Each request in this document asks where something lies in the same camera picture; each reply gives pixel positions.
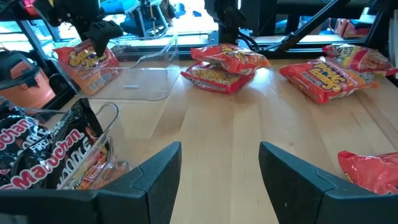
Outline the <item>orange Saucy Noods pack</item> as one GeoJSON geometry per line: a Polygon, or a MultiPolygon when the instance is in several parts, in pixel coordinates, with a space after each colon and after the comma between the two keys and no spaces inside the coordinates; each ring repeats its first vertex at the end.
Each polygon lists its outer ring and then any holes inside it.
{"type": "Polygon", "coordinates": [[[379,195],[398,194],[398,152],[360,156],[341,151],[338,162],[352,184],[379,195]]]}
{"type": "Polygon", "coordinates": [[[88,96],[95,95],[122,72],[113,52],[105,48],[99,56],[90,40],[53,51],[57,54],[58,64],[88,96]]]}
{"type": "Polygon", "coordinates": [[[192,59],[221,66],[229,73],[252,75],[260,68],[271,67],[268,59],[252,50],[233,44],[191,48],[192,59]]]}
{"type": "Polygon", "coordinates": [[[372,73],[360,73],[326,57],[284,66],[279,73],[318,104],[379,86],[372,73]]]}

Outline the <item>orange shop vacuum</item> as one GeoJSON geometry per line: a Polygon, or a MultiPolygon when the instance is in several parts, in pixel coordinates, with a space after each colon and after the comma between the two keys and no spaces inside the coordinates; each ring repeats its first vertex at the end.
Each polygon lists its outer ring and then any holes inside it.
{"type": "Polygon", "coordinates": [[[25,52],[0,47],[0,96],[28,108],[43,108],[53,98],[49,78],[25,52]]]}

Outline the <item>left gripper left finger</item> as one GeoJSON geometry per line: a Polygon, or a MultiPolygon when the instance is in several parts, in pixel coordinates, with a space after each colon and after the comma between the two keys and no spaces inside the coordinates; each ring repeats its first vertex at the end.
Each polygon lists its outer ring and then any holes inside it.
{"type": "Polygon", "coordinates": [[[0,224],[169,224],[181,165],[173,142],[99,190],[0,190],[0,224]]]}

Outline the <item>red plastic bag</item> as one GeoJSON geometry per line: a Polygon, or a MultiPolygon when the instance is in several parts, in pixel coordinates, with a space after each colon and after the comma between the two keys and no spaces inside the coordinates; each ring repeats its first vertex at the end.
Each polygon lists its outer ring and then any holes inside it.
{"type": "Polygon", "coordinates": [[[332,33],[344,39],[366,37],[372,27],[372,22],[364,22],[359,19],[335,19],[329,21],[332,33]]]}

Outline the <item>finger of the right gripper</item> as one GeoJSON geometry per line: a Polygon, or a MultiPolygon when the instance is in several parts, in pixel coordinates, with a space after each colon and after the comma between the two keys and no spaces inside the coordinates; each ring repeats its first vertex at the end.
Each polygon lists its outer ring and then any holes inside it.
{"type": "Polygon", "coordinates": [[[99,21],[92,23],[83,35],[91,40],[96,55],[101,57],[109,41],[123,35],[123,28],[114,21],[99,21]]]}

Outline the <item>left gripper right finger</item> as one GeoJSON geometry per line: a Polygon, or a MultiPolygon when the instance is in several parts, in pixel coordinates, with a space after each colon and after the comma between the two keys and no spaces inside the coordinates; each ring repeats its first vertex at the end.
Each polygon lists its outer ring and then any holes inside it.
{"type": "Polygon", "coordinates": [[[398,224],[398,194],[377,195],[266,141],[259,165],[280,224],[398,224]]]}

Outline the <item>yellow red ramen beef pack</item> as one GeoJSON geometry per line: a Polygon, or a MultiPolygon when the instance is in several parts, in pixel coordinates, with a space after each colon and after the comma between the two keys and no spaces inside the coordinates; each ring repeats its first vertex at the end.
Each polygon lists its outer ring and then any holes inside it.
{"type": "Polygon", "coordinates": [[[390,61],[377,50],[352,44],[331,44],[322,47],[323,53],[337,63],[357,72],[372,72],[388,77],[398,73],[390,61]]]}
{"type": "Polygon", "coordinates": [[[232,94],[254,78],[252,75],[229,73],[208,62],[197,62],[181,75],[197,87],[219,93],[232,94]]]}

